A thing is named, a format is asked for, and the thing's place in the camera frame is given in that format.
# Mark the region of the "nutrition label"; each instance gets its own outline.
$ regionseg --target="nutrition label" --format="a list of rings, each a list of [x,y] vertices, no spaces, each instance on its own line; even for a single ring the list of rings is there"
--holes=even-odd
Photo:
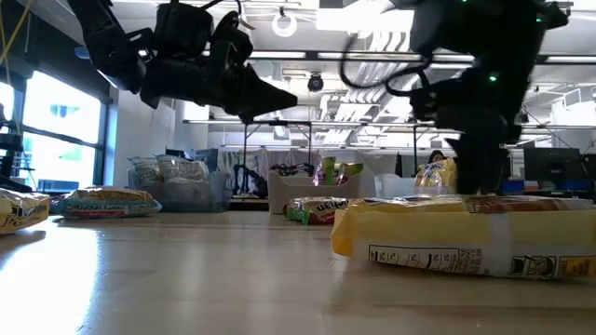
[[[476,275],[481,269],[479,248],[404,248],[369,246],[371,261],[418,269]]]

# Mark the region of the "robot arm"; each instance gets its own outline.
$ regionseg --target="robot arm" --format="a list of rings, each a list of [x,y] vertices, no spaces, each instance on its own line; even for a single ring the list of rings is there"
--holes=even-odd
[[[462,132],[449,141],[458,156],[457,191],[493,193],[508,151],[522,128],[515,124],[545,32],[568,23],[556,2],[540,0],[391,0],[413,9],[410,48],[424,60],[379,83],[389,94],[409,97],[413,116],[438,128]],[[474,56],[460,77],[430,84],[424,70],[439,48]],[[341,76],[352,87],[355,84]],[[399,91],[394,79],[418,74],[422,88]]]
[[[213,30],[208,8],[171,0],[157,8],[154,31],[125,33],[110,0],[68,0],[83,30],[91,62],[116,88],[140,93],[153,108],[161,97],[222,107],[245,121],[289,108],[297,98],[262,81],[244,62],[252,53],[241,32],[239,12],[229,12]],[[209,52],[205,51],[210,44]]]

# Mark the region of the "yellow bag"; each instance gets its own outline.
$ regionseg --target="yellow bag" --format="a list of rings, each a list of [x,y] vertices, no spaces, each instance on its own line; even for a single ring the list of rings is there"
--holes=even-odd
[[[49,195],[0,189],[0,235],[14,233],[49,216]]]
[[[456,165],[449,157],[440,162],[421,165],[416,174],[416,186],[453,187],[455,186]]]
[[[359,199],[335,212],[335,253],[454,274],[596,277],[589,200],[531,196]]]

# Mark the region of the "person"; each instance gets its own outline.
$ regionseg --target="person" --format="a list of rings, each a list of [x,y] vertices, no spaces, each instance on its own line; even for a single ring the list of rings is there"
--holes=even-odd
[[[430,154],[430,157],[428,158],[428,164],[437,163],[445,159],[447,159],[447,157],[445,157],[440,150],[435,150]]]

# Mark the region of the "wooden table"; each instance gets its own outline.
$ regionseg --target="wooden table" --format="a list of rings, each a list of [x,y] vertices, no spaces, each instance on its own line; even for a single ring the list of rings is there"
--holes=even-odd
[[[596,285],[334,255],[263,212],[47,221],[0,237],[0,334],[595,334]]]

